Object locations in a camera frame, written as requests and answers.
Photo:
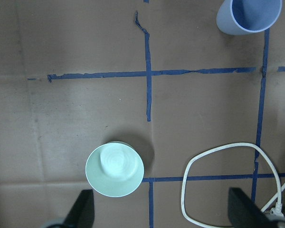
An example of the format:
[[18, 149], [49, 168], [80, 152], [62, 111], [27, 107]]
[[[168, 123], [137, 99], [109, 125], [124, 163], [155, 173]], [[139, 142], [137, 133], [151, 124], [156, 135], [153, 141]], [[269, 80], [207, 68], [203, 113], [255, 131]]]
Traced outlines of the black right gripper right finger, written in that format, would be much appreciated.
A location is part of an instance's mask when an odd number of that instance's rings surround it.
[[240, 188], [229, 188], [228, 219], [234, 228], [277, 228]]

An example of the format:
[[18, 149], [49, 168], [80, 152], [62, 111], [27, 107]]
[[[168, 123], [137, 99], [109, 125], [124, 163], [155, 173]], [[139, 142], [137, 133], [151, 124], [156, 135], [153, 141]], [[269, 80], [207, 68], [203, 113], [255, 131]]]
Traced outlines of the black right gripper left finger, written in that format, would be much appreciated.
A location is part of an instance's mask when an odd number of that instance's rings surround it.
[[93, 190], [82, 190], [63, 221], [68, 228], [92, 228], [95, 221]]

